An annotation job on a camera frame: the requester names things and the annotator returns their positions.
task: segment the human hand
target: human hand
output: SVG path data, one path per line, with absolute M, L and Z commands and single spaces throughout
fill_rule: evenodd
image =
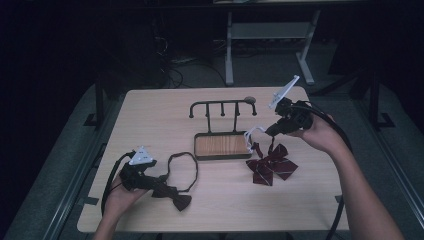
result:
M 128 191 L 122 185 L 121 177 L 117 174 L 106 200 L 104 216 L 119 219 L 147 191 L 146 189 Z
M 311 128 L 298 130 L 287 134 L 299 137 L 315 149 L 333 155 L 335 151 L 348 149 L 340 135 L 322 118 L 312 114 L 313 123 Z

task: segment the hand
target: hand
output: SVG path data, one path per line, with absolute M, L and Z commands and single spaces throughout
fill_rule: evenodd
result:
M 106 200 L 105 212 L 93 240 L 112 239 L 121 216 L 147 191 L 146 189 L 128 191 L 122 186 L 122 180 L 118 174 L 112 182 L 111 192 Z
M 313 124 L 310 129 L 298 130 L 288 134 L 299 137 L 315 149 L 333 155 L 335 151 L 348 149 L 340 135 L 323 119 L 312 114 Z
M 107 198 L 104 215 L 119 219 L 148 190 L 136 189 L 128 191 L 123 185 L 119 174 L 112 182 L 111 192 Z

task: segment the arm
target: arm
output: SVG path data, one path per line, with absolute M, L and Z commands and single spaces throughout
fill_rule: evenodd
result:
M 121 216 L 148 191 L 145 189 L 128 191 L 122 186 L 119 174 L 113 181 L 111 189 L 113 190 L 107 198 L 105 212 L 94 234 L 94 240 L 112 239 Z
M 339 173 L 353 239 L 403 239 L 396 223 L 371 189 L 354 156 L 342 138 L 314 115 L 308 130 L 291 133 L 312 147 L 326 152 Z

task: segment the strap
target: strap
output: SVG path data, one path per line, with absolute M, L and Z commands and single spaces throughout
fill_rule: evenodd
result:
M 171 161 L 172 161 L 174 158 L 181 157 L 181 156 L 183 156 L 183 155 L 189 155 L 189 156 L 191 156 L 191 158 L 193 159 L 194 163 L 196 164 L 196 177 L 194 178 L 194 181 L 190 184 L 190 186 L 189 186 L 187 189 L 185 189 L 185 190 L 178 190 L 178 192 L 189 192 L 189 191 L 190 191 L 190 189 L 191 189 L 191 187 L 193 187 L 194 183 L 196 183 L 196 181 L 197 181 L 197 177 L 198 177 L 198 175 L 199 175 L 199 165 L 198 165 L 198 163 L 197 163 L 197 159 L 196 159 L 196 157 L 194 157 L 194 156 L 193 156 L 193 154 L 191 154 L 190 152 L 181 152 L 181 153 L 172 154 L 172 155 L 169 157 L 169 159 L 168 159 L 168 173 L 167 173 L 167 174 L 165 174 L 165 175 L 161 175 L 161 176 L 159 177 L 159 179 L 160 179 L 162 182 L 166 182 L 166 180 L 168 180 L 168 178 L 169 178 L 169 175 L 171 174 Z

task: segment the white tag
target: white tag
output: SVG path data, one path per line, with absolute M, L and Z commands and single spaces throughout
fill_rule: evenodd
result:
M 286 94 L 290 91 L 290 89 L 296 84 L 297 80 L 299 80 L 299 76 L 294 75 L 293 80 L 291 80 L 289 83 L 286 84 L 280 91 L 274 93 L 274 98 L 272 99 L 272 102 L 268 104 L 268 107 L 270 109 L 275 108 L 277 106 L 277 103 L 283 99 Z
M 135 153 L 134 157 L 131 158 L 130 165 L 137 165 L 142 163 L 150 163 L 153 161 L 153 157 L 141 146 Z

